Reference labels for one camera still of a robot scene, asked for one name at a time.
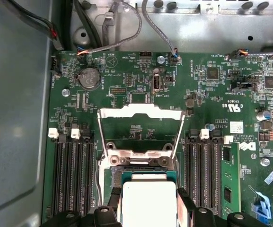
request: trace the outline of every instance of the orange wire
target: orange wire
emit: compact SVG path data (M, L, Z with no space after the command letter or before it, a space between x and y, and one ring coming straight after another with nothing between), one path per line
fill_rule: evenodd
M84 53L88 53L88 51L81 51L78 53L78 55L84 54Z
M242 51L242 50L239 50L241 53L243 53L243 54L245 54L245 55L247 55L248 54L248 52L246 52L246 51Z

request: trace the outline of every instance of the dimm slot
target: dimm slot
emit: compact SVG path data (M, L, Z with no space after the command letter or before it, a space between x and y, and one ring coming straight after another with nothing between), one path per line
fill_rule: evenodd
M212 151L212 192L214 195L212 196L212 207L214 208L214 212L216 215L221 215L221 149L220 144L213 144Z
M192 182L194 183L193 188L193 201L196 206L200 206L200 144L195 143L192 145L193 160L194 165L192 169L194 170L194 175L192 177Z
M201 144L201 206L211 208L211 149Z
M84 145L82 143L78 144L77 153L77 202L75 210L84 216Z
M54 159L54 184L52 212L56 215L65 210L66 195L66 171L68 162L68 144L57 143Z
M68 171L67 171L67 193L66 210L73 210L76 204L76 151L78 143L69 144L68 152Z
M93 143L86 143L86 162L85 162L85 213L88 213L92 207L92 198L93 198L93 179L94 179L94 146Z

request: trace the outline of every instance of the integrated circuit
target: integrated circuit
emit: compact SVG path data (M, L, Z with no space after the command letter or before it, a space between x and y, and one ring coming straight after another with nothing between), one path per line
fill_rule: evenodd
M264 78L264 87L273 88L273 76L268 76Z
M187 98L187 101L185 102L187 107L194 107L195 105L195 100L192 98Z
M132 93L131 96L132 103L146 103L145 93Z
M223 148L223 160L225 161L231 161L231 154L230 154L230 148L224 147Z
M224 199L229 203L231 203L231 194L232 191L229 188L224 189Z
M207 79L219 79L218 68L209 67L207 69Z

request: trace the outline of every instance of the electrolytic capacitor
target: electrolytic capacitor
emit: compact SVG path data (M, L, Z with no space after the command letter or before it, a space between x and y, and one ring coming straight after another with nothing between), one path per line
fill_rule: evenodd
M265 121L265 120L270 120L271 118L271 113L267 110L265 111L261 111L258 112L257 116L256 116L257 120L259 120L260 122Z
M209 131L213 131L215 129L215 125L214 124L205 124L204 128L208 129Z

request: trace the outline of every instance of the grey cable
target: grey cable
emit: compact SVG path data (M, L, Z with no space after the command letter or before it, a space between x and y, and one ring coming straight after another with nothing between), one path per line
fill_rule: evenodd
M148 3L148 0L143 0L142 4L141 4L141 11L142 11L144 18L146 19L148 24L154 29L154 31L156 31L157 34L168 44L172 55L176 55L176 51L174 49L174 46L171 44L169 38L153 23L153 21L149 17L148 12L147 12L147 3Z
M118 2L113 2L109 12L115 13L118 8ZM102 39L103 39L103 46L109 45L109 27L111 26L112 19L105 18L103 25L102 25Z
M142 26L142 20L141 20L141 16L139 14L139 12L132 6L130 6L128 3L124 2L124 0L115 0L116 2L121 2L123 5L125 5L126 7L128 7L129 9L131 9L137 16L138 20L139 20L139 26L138 26L138 29L136 31L136 33L128 38L125 38L125 39L122 39L121 41L115 43L115 44L111 44L111 45L108 45L108 46L103 46L103 47L99 47L99 48L96 48L96 49L92 49L92 50L88 50L88 53L96 53L96 52L100 52L100 51L105 51L105 50L108 50L108 49L111 49L111 48L115 48L117 46L120 46L122 45L123 43L125 42L128 42L132 39L135 39L141 32L141 26Z
M95 181L95 186L97 188L98 206L102 206L103 205L102 190L99 185L98 175L99 175L99 166L97 165L97 169L95 170L95 173L94 173L94 181Z
M273 56L273 52L248 53L247 56Z

